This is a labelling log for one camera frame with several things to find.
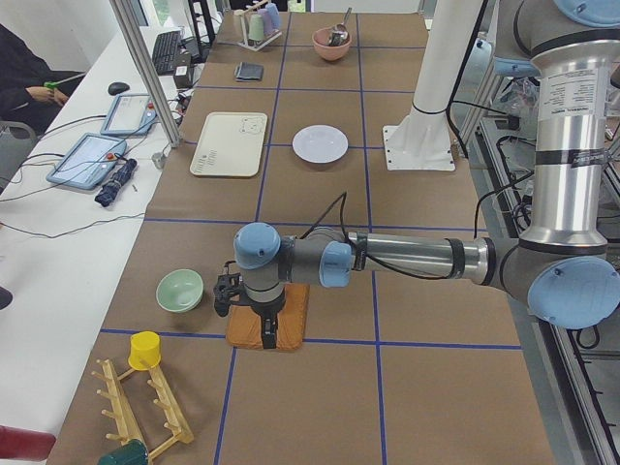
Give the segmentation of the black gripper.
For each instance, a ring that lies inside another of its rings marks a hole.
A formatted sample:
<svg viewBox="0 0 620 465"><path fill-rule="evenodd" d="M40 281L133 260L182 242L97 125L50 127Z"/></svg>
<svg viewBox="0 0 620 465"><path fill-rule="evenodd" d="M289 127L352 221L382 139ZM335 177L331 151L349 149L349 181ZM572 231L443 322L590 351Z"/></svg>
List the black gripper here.
<svg viewBox="0 0 620 465"><path fill-rule="evenodd" d="M277 348L278 311L261 310L258 312L261 318L261 338L264 349Z"/></svg>

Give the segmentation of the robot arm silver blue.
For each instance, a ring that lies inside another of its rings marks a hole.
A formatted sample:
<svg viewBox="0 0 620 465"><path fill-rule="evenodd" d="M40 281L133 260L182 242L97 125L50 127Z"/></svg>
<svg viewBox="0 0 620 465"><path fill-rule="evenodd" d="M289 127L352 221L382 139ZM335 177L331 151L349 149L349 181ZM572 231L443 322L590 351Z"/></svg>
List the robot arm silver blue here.
<svg viewBox="0 0 620 465"><path fill-rule="evenodd" d="M222 275L214 307L247 306L263 346L276 345L277 317L294 285L346 286L351 274L386 269L421 280L468 279L506 292L539 319L566 329L598 324L619 302L619 275L597 229L605 150L605 99L619 55L615 1L502 1L496 71L540 84L531 222L516 239L470 242L320 225L283 236L251 223L234 238L239 271Z"/></svg>

